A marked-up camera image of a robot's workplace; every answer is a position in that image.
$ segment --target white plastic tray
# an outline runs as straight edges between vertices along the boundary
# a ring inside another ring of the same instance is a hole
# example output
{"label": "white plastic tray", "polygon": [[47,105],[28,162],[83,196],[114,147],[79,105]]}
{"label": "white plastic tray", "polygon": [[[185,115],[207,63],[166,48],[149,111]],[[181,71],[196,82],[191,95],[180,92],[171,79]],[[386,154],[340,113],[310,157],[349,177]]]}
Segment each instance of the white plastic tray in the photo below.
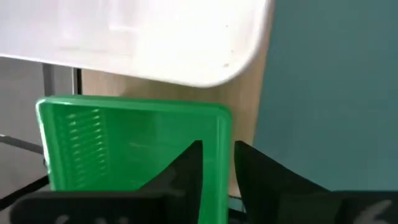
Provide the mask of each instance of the white plastic tray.
{"label": "white plastic tray", "polygon": [[269,0],[0,0],[0,56],[219,85],[257,52]]}

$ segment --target wooden surface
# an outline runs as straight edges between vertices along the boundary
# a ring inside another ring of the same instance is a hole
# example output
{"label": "wooden surface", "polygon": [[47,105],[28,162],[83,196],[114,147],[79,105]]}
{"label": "wooden surface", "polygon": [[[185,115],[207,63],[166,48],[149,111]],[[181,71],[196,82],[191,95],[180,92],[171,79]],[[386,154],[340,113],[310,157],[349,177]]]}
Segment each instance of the wooden surface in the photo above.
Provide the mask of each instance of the wooden surface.
{"label": "wooden surface", "polygon": [[[243,140],[252,144],[269,40],[270,26],[267,27],[257,57],[242,74],[223,85],[202,89],[84,70],[83,94],[221,103],[227,105],[233,114],[233,141]],[[231,150],[229,194],[238,197],[240,193],[232,152]]]}

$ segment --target gray floor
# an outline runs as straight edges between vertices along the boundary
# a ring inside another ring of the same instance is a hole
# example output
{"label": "gray floor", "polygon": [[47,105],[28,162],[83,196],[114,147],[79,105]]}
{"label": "gray floor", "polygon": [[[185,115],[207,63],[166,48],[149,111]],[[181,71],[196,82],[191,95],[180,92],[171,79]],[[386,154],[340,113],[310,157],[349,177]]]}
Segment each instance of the gray floor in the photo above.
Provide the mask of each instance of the gray floor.
{"label": "gray floor", "polygon": [[[71,94],[69,68],[55,67],[56,94]],[[35,102],[44,95],[42,65],[0,57],[0,134],[41,144]],[[0,198],[45,175],[42,156],[0,143]],[[8,223],[7,211],[0,224]]]}

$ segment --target green plastic container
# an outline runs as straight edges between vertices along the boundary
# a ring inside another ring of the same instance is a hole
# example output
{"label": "green plastic container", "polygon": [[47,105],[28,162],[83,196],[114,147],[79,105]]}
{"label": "green plastic container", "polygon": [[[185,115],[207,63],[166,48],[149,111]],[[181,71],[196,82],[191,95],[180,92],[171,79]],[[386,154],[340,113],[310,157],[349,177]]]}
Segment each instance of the green plastic container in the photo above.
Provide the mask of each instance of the green plastic container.
{"label": "green plastic container", "polygon": [[231,115],[220,105],[104,96],[36,104],[53,190],[136,190],[203,141],[199,223],[227,223]]}

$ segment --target teal panel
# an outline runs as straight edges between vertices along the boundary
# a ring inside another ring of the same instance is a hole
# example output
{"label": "teal panel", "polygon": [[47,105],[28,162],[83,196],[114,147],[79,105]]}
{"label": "teal panel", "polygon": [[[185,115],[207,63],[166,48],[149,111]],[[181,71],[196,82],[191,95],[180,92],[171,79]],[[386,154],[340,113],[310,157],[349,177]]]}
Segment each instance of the teal panel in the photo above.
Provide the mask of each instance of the teal panel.
{"label": "teal panel", "polygon": [[254,146],[332,190],[397,190],[398,1],[276,0]]}

